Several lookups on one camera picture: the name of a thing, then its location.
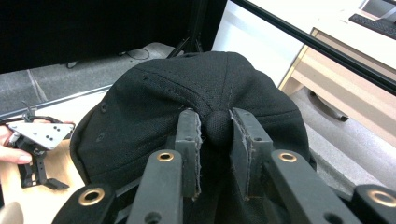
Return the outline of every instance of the wooden drawer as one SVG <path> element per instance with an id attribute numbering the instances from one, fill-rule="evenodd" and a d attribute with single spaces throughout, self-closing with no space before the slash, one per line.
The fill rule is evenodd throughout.
<path id="1" fill-rule="evenodd" d="M 396 79 L 394 69 L 321 31 L 314 30 L 312 35 Z M 308 47 L 303 47 L 279 88 L 292 94 L 303 86 L 396 147 L 395 96 Z"/>

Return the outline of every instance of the black plastic part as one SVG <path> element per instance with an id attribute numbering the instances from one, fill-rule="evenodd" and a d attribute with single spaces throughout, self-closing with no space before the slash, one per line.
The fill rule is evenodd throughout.
<path id="1" fill-rule="evenodd" d="M 47 156 L 45 149 L 34 144 L 29 139 L 21 136 L 17 141 L 17 148 L 20 148 L 32 155 L 32 164 L 18 165 L 21 176 L 21 187 L 23 189 L 44 185 L 50 189 L 67 189 L 68 185 L 61 181 L 51 178 L 47 179 L 44 158 Z"/>
<path id="2" fill-rule="evenodd" d="M 105 184 L 90 184 L 70 196 L 53 224 L 107 224 L 117 217 L 116 193 Z"/>
<path id="3" fill-rule="evenodd" d="M 194 197 L 200 193 L 200 159 L 199 150 L 202 144 L 201 121 L 192 110 L 180 113 L 177 124 L 175 150 L 183 160 L 183 196 Z"/>
<path id="4" fill-rule="evenodd" d="M 273 141 L 253 114 L 233 108 L 233 174 L 242 197 L 262 197 L 262 163 L 274 150 Z"/>
<path id="5" fill-rule="evenodd" d="M 268 172 L 291 223 L 360 223 L 299 154 L 274 151 Z"/>
<path id="6" fill-rule="evenodd" d="M 181 173 L 182 160 L 177 151 L 151 154 L 126 223 L 182 223 Z"/>
<path id="7" fill-rule="evenodd" d="M 376 185 L 354 190 L 351 209 L 363 223 L 396 223 L 396 192 Z"/>

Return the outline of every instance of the black monitor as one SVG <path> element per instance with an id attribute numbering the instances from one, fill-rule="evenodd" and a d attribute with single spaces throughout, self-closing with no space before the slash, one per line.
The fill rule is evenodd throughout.
<path id="1" fill-rule="evenodd" d="M 374 20 L 396 22 L 396 0 L 365 1 L 361 13 Z"/>

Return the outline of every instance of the black cable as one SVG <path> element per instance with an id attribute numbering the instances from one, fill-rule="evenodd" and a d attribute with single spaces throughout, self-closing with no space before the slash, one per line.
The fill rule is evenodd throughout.
<path id="1" fill-rule="evenodd" d="M 126 54 L 127 54 L 130 58 L 133 58 L 133 59 L 135 59 L 135 60 L 146 60 L 146 59 L 149 58 L 149 51 L 148 51 L 147 49 L 145 49 L 145 48 L 142 48 L 142 49 L 145 50 L 145 51 L 148 53 L 148 56 L 147 56 L 146 58 L 139 59 L 139 58 L 132 57 L 131 54 L 129 54 L 129 52 L 126 52 Z"/>
<path id="2" fill-rule="evenodd" d="M 49 116 L 28 116 L 28 119 L 34 120 L 34 119 L 44 119 L 47 120 L 51 123 L 62 123 L 60 120 L 55 119 L 53 117 Z M 15 119 L 0 119 L 0 125 L 5 125 L 10 122 L 15 122 L 15 121 L 21 121 L 23 118 L 15 118 Z"/>

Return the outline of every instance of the white wall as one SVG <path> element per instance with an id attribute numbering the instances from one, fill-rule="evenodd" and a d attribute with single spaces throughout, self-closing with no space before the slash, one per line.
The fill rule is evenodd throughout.
<path id="1" fill-rule="evenodd" d="M 320 17 L 345 8 L 359 8 L 362 0 L 250 0 L 299 29 L 310 33 Z M 228 1 L 212 50 L 235 51 L 279 86 L 303 44 L 271 24 Z"/>

